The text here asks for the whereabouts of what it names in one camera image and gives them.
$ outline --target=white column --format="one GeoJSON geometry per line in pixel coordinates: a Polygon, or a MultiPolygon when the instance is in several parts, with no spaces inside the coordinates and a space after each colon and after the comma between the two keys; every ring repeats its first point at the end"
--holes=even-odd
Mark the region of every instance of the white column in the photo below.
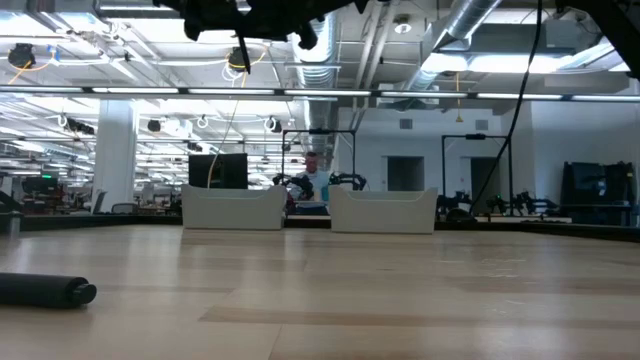
{"type": "Polygon", "coordinates": [[[133,201],[138,114],[129,100],[100,101],[92,211],[99,191],[106,191],[101,212],[133,201]]]}

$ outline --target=wall vent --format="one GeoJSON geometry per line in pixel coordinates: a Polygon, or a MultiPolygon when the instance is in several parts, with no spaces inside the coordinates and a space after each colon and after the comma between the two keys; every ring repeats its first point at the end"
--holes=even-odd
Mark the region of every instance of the wall vent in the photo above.
{"type": "Polygon", "coordinates": [[[402,130],[413,129],[413,119],[400,119],[400,129],[402,130]]]}
{"type": "Polygon", "coordinates": [[[489,131],[489,120],[476,120],[476,131],[489,131]]]}

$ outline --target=metal frame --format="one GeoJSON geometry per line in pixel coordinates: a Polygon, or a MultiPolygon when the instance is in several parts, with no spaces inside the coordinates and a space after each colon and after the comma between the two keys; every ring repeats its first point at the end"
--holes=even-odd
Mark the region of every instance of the metal frame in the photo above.
{"type": "MultiPolygon", "coordinates": [[[[446,148],[445,142],[448,138],[465,139],[470,141],[484,141],[487,139],[503,139],[507,141],[505,135],[484,135],[484,134],[467,134],[467,135],[442,135],[442,194],[447,196],[447,166],[446,166],[446,148]]],[[[511,216],[513,216],[513,159],[511,152],[511,141],[508,143],[509,151],[509,208],[511,216]]]]}
{"type": "MultiPolygon", "coordinates": [[[[468,99],[513,101],[515,93],[483,93],[455,91],[385,91],[340,89],[281,89],[281,88],[198,88],[198,87],[82,87],[0,85],[0,93],[32,94],[65,98],[100,99],[202,99],[202,100],[266,100],[327,98],[390,98],[390,99],[468,99]]],[[[526,101],[640,103],[638,95],[580,95],[580,94],[524,94],[526,101]]]]}
{"type": "Polygon", "coordinates": [[[284,155],[285,155],[285,151],[284,148],[286,146],[286,137],[287,134],[289,133],[294,133],[294,134],[309,134],[309,135],[330,135],[330,134],[351,134],[351,137],[353,138],[353,143],[351,144],[352,148],[351,148],[351,170],[352,170],[352,174],[355,177],[356,174],[356,131],[355,130],[322,130],[322,129],[315,129],[315,130],[282,130],[282,173],[284,174],[284,155]]]}

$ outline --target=black frame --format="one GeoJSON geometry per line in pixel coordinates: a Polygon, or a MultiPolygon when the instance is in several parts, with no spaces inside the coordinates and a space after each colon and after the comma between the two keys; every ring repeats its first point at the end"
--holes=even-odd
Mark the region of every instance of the black frame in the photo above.
{"type": "MultiPolygon", "coordinates": [[[[508,141],[508,137],[505,135],[485,135],[485,134],[467,134],[467,135],[442,135],[442,195],[447,196],[447,167],[446,167],[446,151],[445,142],[448,138],[465,139],[471,141],[487,140],[487,139],[503,139],[508,141]]],[[[509,151],[509,208],[511,216],[513,214],[513,160],[511,153],[511,141],[507,144],[509,151]]]]}
{"type": "Polygon", "coordinates": [[[351,134],[353,138],[353,142],[351,146],[353,146],[351,151],[351,171],[353,176],[356,174],[356,131],[355,130],[324,130],[324,129],[315,129],[315,130],[282,130],[282,174],[284,174],[284,155],[285,155],[285,147],[286,147],[286,137],[287,134],[309,134],[309,135],[331,135],[331,134],[351,134]]]}

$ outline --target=black cable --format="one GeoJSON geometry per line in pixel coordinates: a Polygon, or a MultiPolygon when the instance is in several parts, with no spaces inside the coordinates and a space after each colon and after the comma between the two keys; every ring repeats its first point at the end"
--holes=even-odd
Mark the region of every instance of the black cable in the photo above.
{"type": "Polygon", "coordinates": [[[496,171],[496,168],[500,163],[500,158],[502,157],[502,154],[504,154],[504,151],[507,149],[507,147],[511,143],[511,138],[513,137],[513,132],[515,131],[516,124],[518,122],[518,115],[520,115],[520,108],[522,107],[522,98],[524,97],[524,92],[527,88],[527,81],[529,80],[529,74],[531,74],[530,72],[531,64],[533,63],[533,59],[536,56],[536,51],[538,50],[538,44],[540,43],[541,32],[542,32],[542,0],[538,0],[538,18],[537,18],[537,26],[536,26],[536,36],[533,40],[533,48],[531,49],[531,55],[529,55],[529,65],[527,66],[527,71],[524,73],[524,76],[522,77],[522,85],[520,86],[518,103],[516,104],[516,110],[515,110],[515,113],[513,114],[513,121],[511,122],[511,128],[509,129],[507,138],[505,139],[504,144],[502,144],[502,147],[500,148],[500,152],[498,152],[498,156],[496,156],[496,160],[493,163],[493,166],[491,167],[491,171],[489,172],[487,179],[484,181],[484,184],[482,185],[480,192],[478,193],[477,196],[474,195],[475,199],[473,200],[473,204],[471,204],[471,207],[469,208],[469,213],[473,213],[473,208],[476,206],[476,203],[478,202],[478,200],[482,198],[482,194],[484,193],[487,186],[489,185],[489,181],[491,181],[491,177],[493,176],[493,173],[496,171]]]}

